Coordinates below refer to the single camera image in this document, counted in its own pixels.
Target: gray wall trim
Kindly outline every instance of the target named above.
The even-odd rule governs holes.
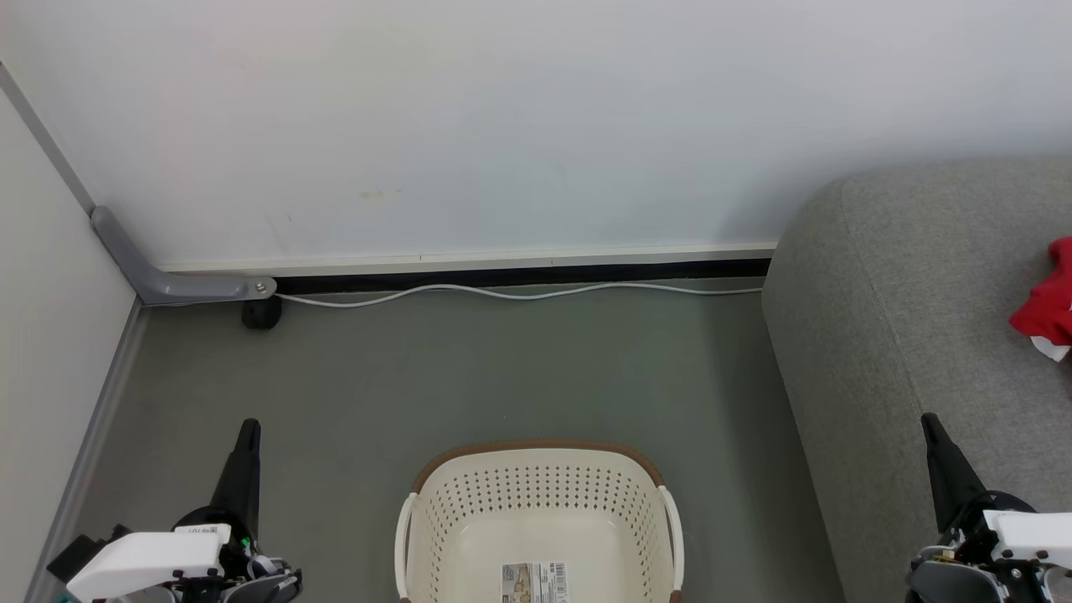
[[[15,106],[15,111],[18,112],[19,117],[26,122],[26,127],[30,129],[33,137],[38,139],[38,144],[45,151],[48,161],[51,161],[53,166],[59,172],[60,178],[63,178],[63,181],[66,182],[68,188],[71,189],[71,193],[74,194],[75,201],[78,202],[78,205],[81,206],[87,215],[92,214],[96,204],[89,196],[89,191],[86,190],[81,180],[78,179],[78,175],[74,173],[74,168],[71,167],[66,158],[60,152],[60,148],[56,145],[56,141],[53,139],[53,135],[45,129],[45,124],[41,122],[41,118],[38,117],[33,107],[30,106],[30,101],[27,100],[26,94],[15,84],[11,72],[8,71],[8,68],[2,62],[0,62],[0,90],[3,90],[8,94],[8,100]]]
[[[45,565],[74,540],[74,529],[83,502],[86,500],[90,475],[96,467],[101,451],[104,448],[108,428],[111,426],[111,421],[119,407],[119,398],[126,384],[134,358],[137,356],[137,349],[145,333],[145,318],[142,312],[142,302],[135,297],[131,313],[126,317],[126,325],[120,336],[116,355],[111,358],[111,366],[108,368],[108,374],[101,387],[101,395],[96,399],[96,407],[89,420],[86,437],[83,438],[81,447],[78,450],[74,468],[71,470],[71,476],[68,477],[66,487],[63,488],[63,496],[60,498],[56,517],[53,519],[53,527],[48,530],[45,546],[38,559],[38,567],[30,579],[30,587],[26,591],[25,603],[55,603],[63,593],[63,585],[45,570]],[[96,538],[104,535],[106,534],[95,534]]]

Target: cable on floor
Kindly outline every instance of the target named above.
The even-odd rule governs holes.
[[[384,297],[377,297],[375,299],[369,299],[367,302],[355,302],[353,304],[319,302],[317,299],[307,299],[304,297],[296,297],[294,295],[283,295],[282,293],[277,293],[276,295],[282,299],[286,299],[287,302],[308,304],[310,306],[319,306],[322,308],[364,308],[368,306],[375,306],[376,304],[384,304],[386,302],[391,302],[398,299],[399,297],[405,297],[406,295],[412,295],[414,293],[419,293],[421,291],[464,291],[466,293],[476,293],[479,295],[487,295],[489,297],[497,297],[498,299],[510,299],[513,302],[535,302],[537,299],[550,299],[552,297],[562,297],[563,295],[587,293],[590,291],[598,291],[600,289],[652,289],[655,291],[669,291],[671,293],[685,293],[688,295],[741,295],[743,293],[759,293],[762,291],[762,289],[760,288],[733,289],[729,291],[701,291],[698,289],[684,289],[680,286],[670,286],[668,284],[650,284],[645,282],[604,282],[599,284],[592,284],[589,286],[581,286],[578,289],[566,289],[563,291],[552,291],[551,293],[540,293],[537,295],[511,295],[509,293],[498,293],[496,291],[488,291],[487,289],[477,289],[475,286],[465,286],[463,284],[426,284],[421,286],[415,286],[413,289],[407,289],[405,291],[400,291],[398,293],[392,293],[391,295],[385,295]]]

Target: white laundry basket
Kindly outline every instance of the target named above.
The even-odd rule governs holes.
[[[425,467],[402,505],[403,603],[676,603],[681,519],[654,465],[619,444],[465,446]]]

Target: black wheel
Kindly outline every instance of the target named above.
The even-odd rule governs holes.
[[[242,324],[257,330],[268,330],[283,315],[283,300],[272,295],[268,299],[242,302]]]

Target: gray metal bracket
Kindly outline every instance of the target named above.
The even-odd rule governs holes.
[[[145,259],[107,207],[99,205],[93,208],[90,222],[146,306],[244,302],[267,299],[276,294],[276,281],[268,277],[196,277],[158,269]]]

